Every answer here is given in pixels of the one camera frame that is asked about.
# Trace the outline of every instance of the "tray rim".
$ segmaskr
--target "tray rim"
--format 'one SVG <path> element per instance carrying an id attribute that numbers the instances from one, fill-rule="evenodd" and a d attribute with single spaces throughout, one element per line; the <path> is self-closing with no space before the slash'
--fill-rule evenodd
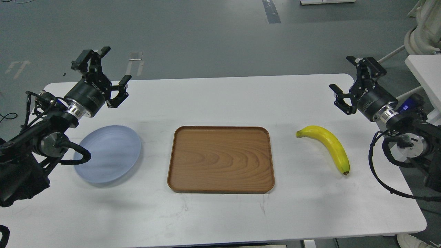
<path id="1" fill-rule="evenodd" d="M 207 189 L 207 190 L 196 191 L 194 189 L 177 188 L 177 187 L 172 186 L 170 176 L 171 176 L 171 172 L 172 172 L 172 162 L 173 162 L 173 158 L 175 156 L 176 137 L 179 134 L 179 132 L 181 132 L 183 129 L 187 129 L 187 128 L 193 128 L 193 129 L 210 128 L 210 129 L 218 129 L 218 130 L 228 130 L 228 129 L 258 129 L 258 130 L 261 130 L 265 134 L 265 136 L 267 137 L 268 145 L 269 145 L 269 162 L 270 162 L 269 167 L 271 168 L 272 184 L 270 185 L 268 190 L 266 190 L 266 189 L 263 191 L 229 190 L 227 192 L 227 191 L 222 191 L 222 190 Z M 168 166 L 168 175 L 167 175 L 167 184 L 174 192 L 176 192 L 176 193 L 213 193 L 213 194 L 215 194 L 215 193 L 221 193 L 221 194 L 265 194 L 274 188 L 275 183 L 276 183 L 276 180 L 274 177 L 273 152 L 271 149 L 270 135 L 269 135 L 269 132 L 266 128 L 261 127 L 261 126 L 181 126 L 176 129 L 174 136 L 173 136 L 172 152 L 171 152 L 171 156 L 170 156 L 170 163 Z"/>

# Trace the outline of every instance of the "wooden tray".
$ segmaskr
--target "wooden tray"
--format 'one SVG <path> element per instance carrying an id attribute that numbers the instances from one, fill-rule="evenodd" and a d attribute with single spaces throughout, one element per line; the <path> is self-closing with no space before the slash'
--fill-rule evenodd
<path id="1" fill-rule="evenodd" d="M 268 131 L 261 127 L 180 127 L 168 185 L 179 193 L 263 194 L 274 186 Z"/>

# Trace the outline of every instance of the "light blue plate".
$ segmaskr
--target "light blue plate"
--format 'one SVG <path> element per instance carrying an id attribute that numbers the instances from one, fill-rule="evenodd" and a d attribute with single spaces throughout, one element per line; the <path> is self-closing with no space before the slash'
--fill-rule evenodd
<path id="1" fill-rule="evenodd" d="M 75 165 L 75 170 L 90 183 L 106 183 L 121 177 L 135 164 L 141 152 L 138 134 L 125 126 L 97 129 L 86 136 L 80 146 L 89 150 L 92 158 Z M 74 159 L 81 157 L 75 152 Z"/>

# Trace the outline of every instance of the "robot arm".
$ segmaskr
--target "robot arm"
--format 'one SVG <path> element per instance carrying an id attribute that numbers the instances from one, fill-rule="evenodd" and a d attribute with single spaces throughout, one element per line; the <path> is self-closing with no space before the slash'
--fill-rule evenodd
<path id="1" fill-rule="evenodd" d="M 348 94 L 335 84 L 329 86 L 335 93 L 334 105 L 347 115 L 358 109 L 369 121 L 385 124 L 388 130 L 382 148 L 387 159 L 398 166 L 419 168 L 425 175 L 425 186 L 441 192 L 441 127 L 426 122 L 422 97 L 414 94 L 397 108 L 397 99 L 377 82 L 386 70 L 374 58 L 346 59 L 357 67 L 357 80 Z M 407 158 L 405 162 L 394 158 L 391 145 Z"/>
<path id="2" fill-rule="evenodd" d="M 86 149 L 69 141 L 64 132 L 68 128 L 77 127 L 81 117 L 95 116 L 104 102 L 110 108 L 117 108 L 128 97 L 126 89 L 130 75 L 125 75 L 117 86 L 113 86 L 102 72 L 101 59 L 109 50 L 110 47 L 103 47 L 98 52 L 84 50 L 72 62 L 72 69 L 79 71 L 82 78 L 64 98 L 57 98 L 44 91 L 39 95 L 26 92 L 28 100 L 25 124 L 13 139 L 8 142 L 0 139 L 1 207 L 8 207 L 18 199 L 30 199 L 48 188 L 48 175 L 57 164 L 82 164 L 91 158 Z M 118 94 L 111 99 L 111 92 L 114 90 Z M 31 95 L 36 97 L 34 114 L 37 118 L 28 124 Z M 69 148 L 83 157 L 79 160 L 62 160 Z M 33 153 L 46 159 L 39 163 Z"/>

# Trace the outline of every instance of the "yellow banana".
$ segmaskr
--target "yellow banana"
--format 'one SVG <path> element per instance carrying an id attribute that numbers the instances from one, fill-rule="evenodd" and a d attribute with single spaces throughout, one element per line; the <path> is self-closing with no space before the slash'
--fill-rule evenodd
<path id="1" fill-rule="evenodd" d="M 307 126 L 297 131 L 295 136 L 297 138 L 309 137 L 322 142 L 331 154 L 337 169 L 345 176 L 349 173 L 348 156 L 334 134 L 319 126 Z"/>

